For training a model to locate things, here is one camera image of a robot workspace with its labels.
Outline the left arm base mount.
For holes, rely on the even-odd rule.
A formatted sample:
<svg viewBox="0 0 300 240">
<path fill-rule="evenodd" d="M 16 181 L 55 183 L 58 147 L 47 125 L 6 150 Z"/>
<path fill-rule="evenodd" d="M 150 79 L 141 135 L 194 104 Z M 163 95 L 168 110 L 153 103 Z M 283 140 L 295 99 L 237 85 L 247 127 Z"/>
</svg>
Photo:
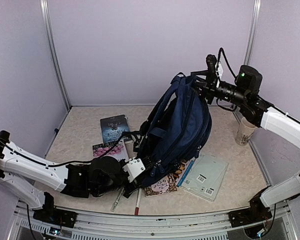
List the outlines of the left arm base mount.
<svg viewBox="0 0 300 240">
<path fill-rule="evenodd" d="M 74 228 L 78 214 L 74 211 L 56 208 L 53 196 L 48 192 L 44 192 L 43 195 L 44 203 L 42 208 L 33 211 L 33 218 L 61 227 Z"/>
</svg>

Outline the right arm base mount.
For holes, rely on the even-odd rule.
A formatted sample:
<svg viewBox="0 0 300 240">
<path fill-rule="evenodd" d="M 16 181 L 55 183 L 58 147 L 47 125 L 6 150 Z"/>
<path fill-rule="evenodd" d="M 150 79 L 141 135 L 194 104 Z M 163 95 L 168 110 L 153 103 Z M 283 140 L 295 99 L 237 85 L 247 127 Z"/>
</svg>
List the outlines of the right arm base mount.
<svg viewBox="0 0 300 240">
<path fill-rule="evenodd" d="M 231 227 L 235 228 L 271 219 L 272 213 L 270 207 L 264 206 L 256 195 L 249 201 L 248 208 L 230 211 L 228 217 Z"/>
</svg>

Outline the navy blue student backpack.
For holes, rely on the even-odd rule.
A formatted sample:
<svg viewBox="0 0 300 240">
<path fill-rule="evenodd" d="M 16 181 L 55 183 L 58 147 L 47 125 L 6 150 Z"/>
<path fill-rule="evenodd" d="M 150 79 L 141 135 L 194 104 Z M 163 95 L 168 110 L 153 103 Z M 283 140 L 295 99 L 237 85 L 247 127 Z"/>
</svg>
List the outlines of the navy blue student backpack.
<svg viewBox="0 0 300 240">
<path fill-rule="evenodd" d="M 178 73 L 141 125 L 137 157 L 145 171 L 136 184 L 145 188 L 175 172 L 182 160 L 198 157 L 212 129 L 208 104 L 194 88 L 196 78 Z"/>
</svg>

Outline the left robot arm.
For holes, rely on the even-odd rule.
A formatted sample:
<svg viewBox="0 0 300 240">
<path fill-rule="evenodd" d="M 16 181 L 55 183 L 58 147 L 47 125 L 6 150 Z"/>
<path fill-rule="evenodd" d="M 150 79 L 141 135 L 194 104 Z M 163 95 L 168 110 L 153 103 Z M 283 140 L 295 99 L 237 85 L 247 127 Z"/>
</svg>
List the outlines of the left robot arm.
<svg viewBox="0 0 300 240">
<path fill-rule="evenodd" d="M 133 184 L 145 170 L 139 158 L 117 160 L 106 153 L 88 161 L 56 163 L 25 151 L 10 141 L 9 132 L 0 131 L 0 184 L 51 223 L 60 218 L 54 198 L 29 180 L 74 198 L 100 197 Z"/>
</svg>

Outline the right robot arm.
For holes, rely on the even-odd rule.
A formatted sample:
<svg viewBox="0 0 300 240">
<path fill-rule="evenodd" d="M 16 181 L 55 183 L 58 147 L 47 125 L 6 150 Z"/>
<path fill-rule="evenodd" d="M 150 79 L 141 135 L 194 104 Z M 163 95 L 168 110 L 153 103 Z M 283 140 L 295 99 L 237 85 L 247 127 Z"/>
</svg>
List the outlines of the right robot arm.
<svg viewBox="0 0 300 240">
<path fill-rule="evenodd" d="M 197 86 L 208 101 L 216 98 L 234 104 L 249 123 L 275 133 L 300 149 L 300 121 L 259 96 L 263 77 L 255 68 L 242 65 L 235 84 L 221 81 L 214 65 L 207 70 L 193 71 L 191 76 L 197 77 Z M 245 216 L 250 222 L 256 222 L 271 206 L 298 196 L 300 172 L 257 193 L 250 200 Z"/>
</svg>

